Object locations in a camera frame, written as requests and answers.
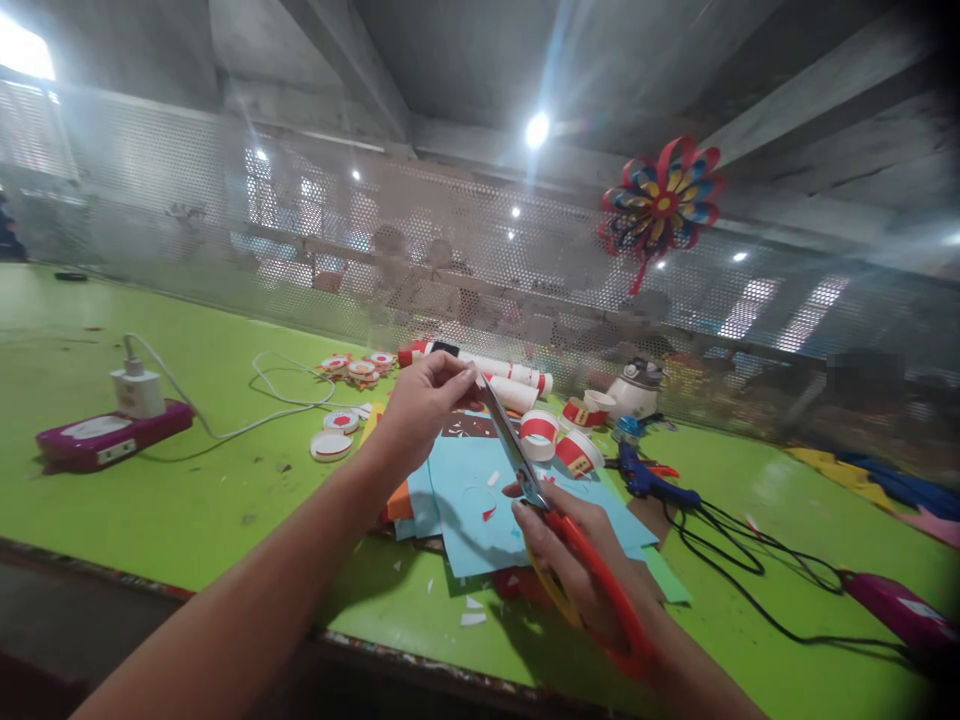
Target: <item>hand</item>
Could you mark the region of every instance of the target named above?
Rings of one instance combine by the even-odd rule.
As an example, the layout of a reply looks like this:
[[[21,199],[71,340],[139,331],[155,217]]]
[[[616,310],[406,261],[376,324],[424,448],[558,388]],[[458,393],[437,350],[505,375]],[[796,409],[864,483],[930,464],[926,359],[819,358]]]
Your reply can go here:
[[[508,497],[518,498],[523,491],[517,483],[503,490]],[[645,587],[629,558],[620,547],[607,513],[599,505],[581,500],[553,483],[540,483],[540,492],[551,507],[573,519],[603,558],[634,606],[643,616],[655,612],[657,600]],[[513,503],[517,524],[543,571],[552,571],[560,579],[564,592],[580,611],[584,622],[614,647],[626,649],[626,638],[613,601],[587,569],[587,566],[560,538],[547,527],[540,515],[519,501]]]
[[[430,353],[404,368],[370,444],[404,477],[423,465],[453,410],[483,410],[477,371],[449,353]]]

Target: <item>small paper flower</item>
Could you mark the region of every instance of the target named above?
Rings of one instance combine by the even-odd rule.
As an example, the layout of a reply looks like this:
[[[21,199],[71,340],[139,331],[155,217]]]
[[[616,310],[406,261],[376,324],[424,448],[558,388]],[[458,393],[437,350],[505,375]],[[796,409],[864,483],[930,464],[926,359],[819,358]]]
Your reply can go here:
[[[636,248],[640,272],[630,288],[636,295],[647,263],[671,249],[688,249],[700,239],[700,225],[713,225],[720,211],[710,198],[723,189],[723,179],[710,173],[720,160],[720,150],[696,151],[696,141],[685,135],[669,143],[656,164],[634,158],[623,167],[623,185],[603,196],[603,207],[617,215],[600,226],[607,252],[619,255]],[[680,159],[671,162],[674,151]]]

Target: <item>red scissors handle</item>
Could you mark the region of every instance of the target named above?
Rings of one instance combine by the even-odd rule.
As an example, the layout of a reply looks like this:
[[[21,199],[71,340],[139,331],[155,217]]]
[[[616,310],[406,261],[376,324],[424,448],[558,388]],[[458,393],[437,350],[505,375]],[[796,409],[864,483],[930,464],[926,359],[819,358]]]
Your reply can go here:
[[[627,636],[629,650],[626,653],[620,652],[612,647],[605,638],[591,631],[593,639],[607,651],[607,655],[614,664],[624,674],[637,680],[646,680],[650,674],[650,668],[653,664],[653,647],[647,639],[647,633],[640,624],[633,605],[627,594],[620,587],[616,577],[607,567],[600,553],[597,552],[593,543],[587,539],[587,536],[580,529],[580,526],[570,517],[561,516],[556,510],[545,513],[547,526],[557,534],[564,543],[576,550],[577,554],[586,561],[594,577],[600,582],[601,587],[617,612],[617,618],[623,626],[624,633]]]

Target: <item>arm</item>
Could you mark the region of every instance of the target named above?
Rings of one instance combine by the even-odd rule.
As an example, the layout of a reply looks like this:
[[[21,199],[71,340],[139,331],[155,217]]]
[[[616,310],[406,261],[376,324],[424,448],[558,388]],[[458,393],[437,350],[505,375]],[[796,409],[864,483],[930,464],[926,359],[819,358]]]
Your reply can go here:
[[[521,495],[517,485],[504,492]],[[602,508],[580,500],[551,483],[541,483],[547,501],[572,517],[630,597],[634,612],[654,649],[650,685],[671,717],[762,720],[765,715],[746,693],[667,614],[633,570]],[[606,593],[587,568],[560,542],[540,516],[519,502],[513,503],[517,523],[537,562],[550,568],[596,632],[616,643],[622,630]]]
[[[346,465],[153,633],[77,710],[97,718],[238,718],[293,655],[340,566],[423,464],[476,373],[434,353],[400,373],[387,412]],[[418,418],[417,423],[405,418]]]

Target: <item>scissor blade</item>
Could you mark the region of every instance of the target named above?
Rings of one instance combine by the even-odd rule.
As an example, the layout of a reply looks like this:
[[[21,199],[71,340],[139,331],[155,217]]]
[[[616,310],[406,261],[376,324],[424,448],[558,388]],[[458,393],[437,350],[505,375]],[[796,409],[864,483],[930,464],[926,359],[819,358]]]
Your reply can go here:
[[[527,457],[527,453],[520,444],[520,438],[517,437],[517,433],[513,429],[513,423],[511,423],[510,418],[507,417],[506,410],[504,410],[503,405],[500,404],[500,398],[497,397],[497,393],[490,387],[490,383],[487,382],[487,379],[483,377],[483,375],[479,375],[479,378],[480,382],[483,383],[484,400],[487,404],[487,409],[490,410],[490,418],[493,420],[493,424],[497,426],[497,433],[503,438],[503,441],[507,445],[510,460],[517,472],[517,482],[520,483],[523,496],[527,499],[527,502],[532,505],[536,505],[544,510],[549,509],[543,497],[540,495],[540,488],[537,486],[537,475],[534,472],[533,463],[530,462],[530,458]]]

